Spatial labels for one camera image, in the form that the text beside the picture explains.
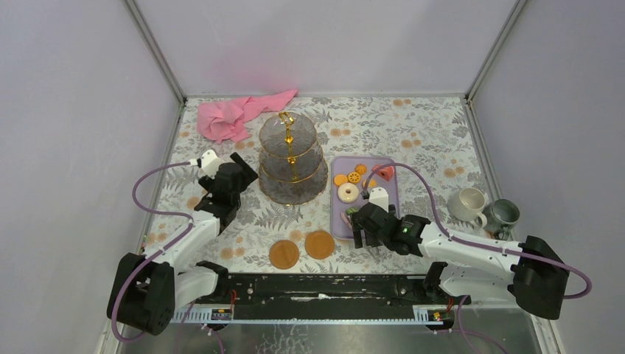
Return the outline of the pink handled tongs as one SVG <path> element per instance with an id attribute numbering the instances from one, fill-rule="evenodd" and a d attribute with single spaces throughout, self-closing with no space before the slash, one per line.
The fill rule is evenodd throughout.
<path id="1" fill-rule="evenodd" d="M 341 213 L 340 214 L 341 220 L 343 221 L 343 223 L 350 229 L 352 230 L 352 222 L 351 219 L 349 217 L 349 215 L 347 215 L 346 213 Z"/>

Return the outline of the three-tier glass cake stand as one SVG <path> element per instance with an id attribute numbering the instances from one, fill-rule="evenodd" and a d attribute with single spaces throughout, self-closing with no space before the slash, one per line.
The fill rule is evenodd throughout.
<path id="1" fill-rule="evenodd" d="M 259 132 L 259 187 L 273 202 L 305 204 L 326 188 L 328 165 L 313 121 L 281 111 Z"/>

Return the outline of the green striped cake piece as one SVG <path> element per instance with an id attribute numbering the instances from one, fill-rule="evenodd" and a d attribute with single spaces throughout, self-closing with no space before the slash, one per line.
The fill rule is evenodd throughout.
<path id="1" fill-rule="evenodd" d="M 346 210 L 346 215 L 348 217 L 351 217 L 353 214 L 357 213 L 359 211 L 358 207 L 350 207 Z"/>

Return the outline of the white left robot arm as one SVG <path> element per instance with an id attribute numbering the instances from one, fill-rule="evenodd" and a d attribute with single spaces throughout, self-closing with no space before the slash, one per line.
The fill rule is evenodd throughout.
<path id="1" fill-rule="evenodd" d="M 207 191 L 191 214 L 178 213 L 188 220 L 187 225 L 163 246 L 146 254 L 127 253 L 119 261 L 107 317 L 115 338 L 122 343 L 134 339 L 124 337 L 119 324 L 157 336 L 179 307 L 202 296 L 212 303 L 228 296 L 224 267 L 206 261 L 188 271 L 183 267 L 198 249 L 226 230 L 241 207 L 241 194 L 259 176 L 238 153 L 225 161 L 214 150 L 207 150 L 186 165 L 203 172 L 198 182 Z"/>

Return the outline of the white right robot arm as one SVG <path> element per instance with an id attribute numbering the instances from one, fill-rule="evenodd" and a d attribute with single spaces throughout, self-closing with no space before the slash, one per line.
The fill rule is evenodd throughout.
<path id="1" fill-rule="evenodd" d="M 422 281 L 429 302 L 440 304 L 463 296 L 486 302 L 515 302 L 526 312 L 548 320 L 560 317 L 570 272 L 541 238 L 503 242 L 450 230 L 443 232 L 427 218 L 396 216 L 367 203 L 347 217 L 355 246 L 384 246 L 399 255 L 431 258 Z"/>

